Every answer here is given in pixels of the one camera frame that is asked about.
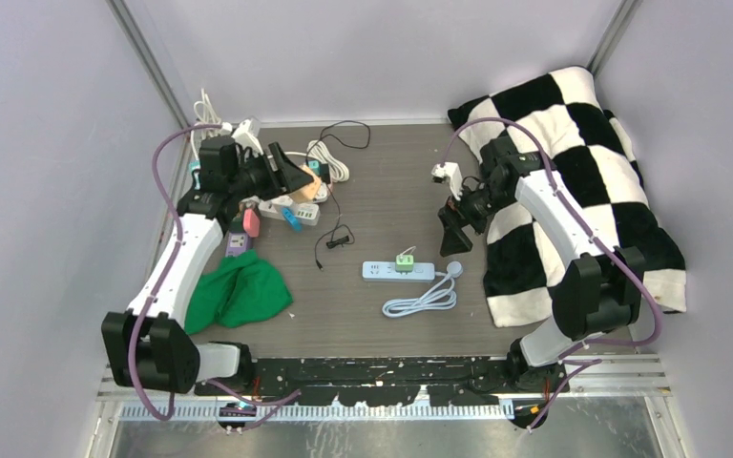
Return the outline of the orange cube adapter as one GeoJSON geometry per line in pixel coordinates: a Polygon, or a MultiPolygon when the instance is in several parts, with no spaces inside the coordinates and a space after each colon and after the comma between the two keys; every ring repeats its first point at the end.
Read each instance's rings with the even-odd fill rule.
{"type": "Polygon", "coordinates": [[[308,165],[303,164],[300,169],[310,179],[310,182],[301,187],[298,191],[293,192],[290,196],[296,203],[313,202],[321,189],[323,182],[308,165]]]}

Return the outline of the green plug adapter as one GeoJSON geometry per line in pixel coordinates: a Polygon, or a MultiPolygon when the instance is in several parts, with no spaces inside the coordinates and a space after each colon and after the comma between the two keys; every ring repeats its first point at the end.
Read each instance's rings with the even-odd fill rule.
{"type": "Polygon", "coordinates": [[[406,274],[414,271],[414,256],[412,254],[399,254],[395,258],[395,271],[406,274]]]}

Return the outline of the light blue power strip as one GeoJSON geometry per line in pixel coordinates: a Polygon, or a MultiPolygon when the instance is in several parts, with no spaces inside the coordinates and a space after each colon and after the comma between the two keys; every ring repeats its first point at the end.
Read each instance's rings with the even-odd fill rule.
{"type": "Polygon", "coordinates": [[[396,263],[389,261],[364,261],[362,264],[365,281],[430,283],[435,277],[435,266],[430,262],[415,262],[408,271],[399,271],[396,263]]]}

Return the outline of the teal power strip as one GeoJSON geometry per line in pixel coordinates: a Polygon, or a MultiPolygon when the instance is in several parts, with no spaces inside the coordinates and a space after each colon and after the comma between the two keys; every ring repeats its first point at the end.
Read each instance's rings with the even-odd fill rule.
{"type": "Polygon", "coordinates": [[[192,189],[193,190],[200,189],[200,180],[199,180],[200,171],[201,171],[201,166],[198,160],[194,160],[189,163],[189,174],[190,174],[190,178],[192,179],[192,189]]]}

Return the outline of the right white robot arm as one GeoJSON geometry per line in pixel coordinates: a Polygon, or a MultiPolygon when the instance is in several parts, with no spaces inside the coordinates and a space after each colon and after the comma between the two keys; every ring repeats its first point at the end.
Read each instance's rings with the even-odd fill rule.
{"type": "Polygon", "coordinates": [[[637,320],[646,294],[645,259],[635,247],[615,247],[595,235],[543,151],[519,153],[503,136],[486,145],[481,157],[484,172],[475,188],[464,185],[455,162],[441,161],[431,170],[433,181],[450,188],[438,212],[444,230],[440,254],[471,251],[464,227],[481,234],[493,215],[513,203],[541,226],[565,273],[549,294],[551,317],[514,341],[508,353],[508,382],[531,391],[544,380],[544,366],[637,320]]]}

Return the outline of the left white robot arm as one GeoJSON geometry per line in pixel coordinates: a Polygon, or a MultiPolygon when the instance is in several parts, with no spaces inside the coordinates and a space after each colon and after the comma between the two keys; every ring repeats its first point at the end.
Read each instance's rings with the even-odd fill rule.
{"type": "Polygon", "coordinates": [[[278,142],[255,155],[231,135],[205,140],[193,184],[174,204],[175,224],[151,276],[123,312],[101,324],[119,386],[187,393],[209,379],[229,393],[246,393],[255,380],[242,343],[194,343],[186,332],[189,301],[206,263],[225,240],[241,203],[278,198],[312,183],[278,142]]]}

